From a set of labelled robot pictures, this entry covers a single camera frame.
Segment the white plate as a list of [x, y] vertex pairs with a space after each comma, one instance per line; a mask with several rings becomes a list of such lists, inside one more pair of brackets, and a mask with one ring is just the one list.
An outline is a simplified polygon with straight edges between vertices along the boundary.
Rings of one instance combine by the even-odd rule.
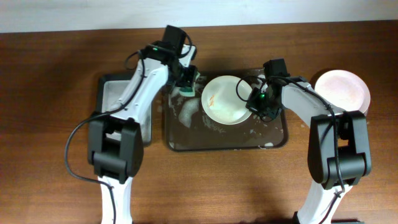
[[315, 83], [315, 91], [333, 105], [346, 111], [367, 115], [371, 94], [365, 82], [352, 72], [330, 70]]
[[201, 94], [201, 105], [213, 121], [234, 125], [247, 120], [252, 113], [246, 108], [246, 100], [252, 87], [240, 78], [224, 75], [212, 79]]

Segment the green yellow sponge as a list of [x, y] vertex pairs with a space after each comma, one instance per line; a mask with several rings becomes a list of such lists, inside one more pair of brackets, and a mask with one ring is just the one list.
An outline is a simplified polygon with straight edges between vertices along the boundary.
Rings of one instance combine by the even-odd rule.
[[194, 97], [195, 96], [195, 88], [193, 86], [185, 86], [180, 87], [179, 93], [184, 97]]

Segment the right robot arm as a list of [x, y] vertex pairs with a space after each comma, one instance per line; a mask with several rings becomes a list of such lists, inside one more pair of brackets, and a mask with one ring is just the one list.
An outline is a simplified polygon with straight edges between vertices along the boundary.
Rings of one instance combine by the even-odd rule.
[[371, 171], [366, 117], [339, 108], [303, 77], [291, 76], [282, 58], [263, 64], [259, 87], [244, 99], [246, 108], [268, 122], [293, 111], [309, 128], [307, 164], [312, 184], [293, 223], [331, 223], [343, 197]]

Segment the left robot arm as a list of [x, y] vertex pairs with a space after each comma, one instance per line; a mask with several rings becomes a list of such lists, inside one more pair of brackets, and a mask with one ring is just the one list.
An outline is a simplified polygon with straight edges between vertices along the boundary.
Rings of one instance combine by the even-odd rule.
[[88, 163], [101, 186], [102, 223], [132, 223], [132, 180], [144, 155], [140, 123], [164, 86], [195, 94], [199, 72], [190, 62], [196, 52], [184, 30], [167, 26], [161, 40], [136, 52], [137, 66], [119, 98], [90, 116]]

